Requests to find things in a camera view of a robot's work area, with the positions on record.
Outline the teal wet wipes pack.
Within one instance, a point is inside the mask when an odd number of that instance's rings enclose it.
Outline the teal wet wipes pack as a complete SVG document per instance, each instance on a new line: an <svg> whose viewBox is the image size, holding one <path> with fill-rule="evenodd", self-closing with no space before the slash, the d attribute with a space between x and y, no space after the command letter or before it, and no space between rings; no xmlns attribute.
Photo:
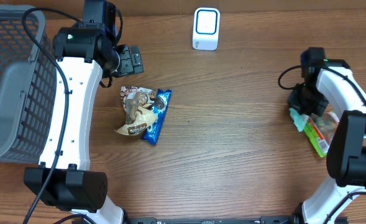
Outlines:
<svg viewBox="0 0 366 224"><path fill-rule="evenodd" d="M299 114L294 108L289 109L291 119L299 132L304 130L309 116L306 114Z"/></svg>

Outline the green snack bag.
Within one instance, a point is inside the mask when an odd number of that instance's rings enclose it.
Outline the green snack bag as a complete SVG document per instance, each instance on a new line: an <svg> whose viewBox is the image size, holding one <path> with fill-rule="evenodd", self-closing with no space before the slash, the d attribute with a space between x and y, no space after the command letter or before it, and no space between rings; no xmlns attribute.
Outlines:
<svg viewBox="0 0 366 224"><path fill-rule="evenodd" d="M339 118L334 111L328 111L322 116L312 114L308 118L304 133L320 157L326 157L338 124Z"/></svg>

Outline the blue Oreo cookie pack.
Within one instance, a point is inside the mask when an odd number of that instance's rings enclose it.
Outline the blue Oreo cookie pack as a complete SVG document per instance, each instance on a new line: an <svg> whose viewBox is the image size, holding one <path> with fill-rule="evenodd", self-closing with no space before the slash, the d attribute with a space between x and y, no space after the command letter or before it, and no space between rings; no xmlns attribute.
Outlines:
<svg viewBox="0 0 366 224"><path fill-rule="evenodd" d="M151 107L151 111L157 116L157 118L155 122L146 129L142 136L143 140L148 141L152 145L156 145L158 141L172 94L172 90L158 89L155 103Z"/></svg>

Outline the brown white pastry wrapper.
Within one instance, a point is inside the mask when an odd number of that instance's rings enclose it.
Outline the brown white pastry wrapper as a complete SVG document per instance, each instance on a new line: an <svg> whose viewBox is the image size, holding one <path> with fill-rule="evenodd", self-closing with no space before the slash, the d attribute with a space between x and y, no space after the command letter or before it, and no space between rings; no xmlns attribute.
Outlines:
<svg viewBox="0 0 366 224"><path fill-rule="evenodd" d="M137 136L157 120L157 115L150 109L155 103L156 92L136 86L122 86L121 103L126 112L125 124L116 133L125 136Z"/></svg>

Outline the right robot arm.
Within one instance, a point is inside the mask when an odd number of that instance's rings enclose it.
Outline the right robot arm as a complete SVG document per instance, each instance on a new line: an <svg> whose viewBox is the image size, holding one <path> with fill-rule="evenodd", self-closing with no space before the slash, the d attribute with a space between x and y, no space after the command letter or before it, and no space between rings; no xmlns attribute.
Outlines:
<svg viewBox="0 0 366 224"><path fill-rule="evenodd" d="M290 88L287 103L300 115L322 116L331 105L339 119L326 154L328 175L299 204L289 223L347 223L340 213L366 195L366 94L343 59L328 59L322 47L300 55L303 83Z"/></svg>

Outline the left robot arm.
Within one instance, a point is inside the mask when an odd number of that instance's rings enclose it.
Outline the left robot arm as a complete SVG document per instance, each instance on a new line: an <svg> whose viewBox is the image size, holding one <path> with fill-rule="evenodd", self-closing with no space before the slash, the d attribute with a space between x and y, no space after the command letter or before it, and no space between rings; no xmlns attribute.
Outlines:
<svg viewBox="0 0 366 224"><path fill-rule="evenodd" d="M123 19L111 2L86 1L83 17L53 38L48 58L57 70L55 101L37 167L24 183L43 202L81 223L127 223L108 197L108 179L90 169L89 132L96 92L112 80L144 71L138 46L120 44Z"/></svg>

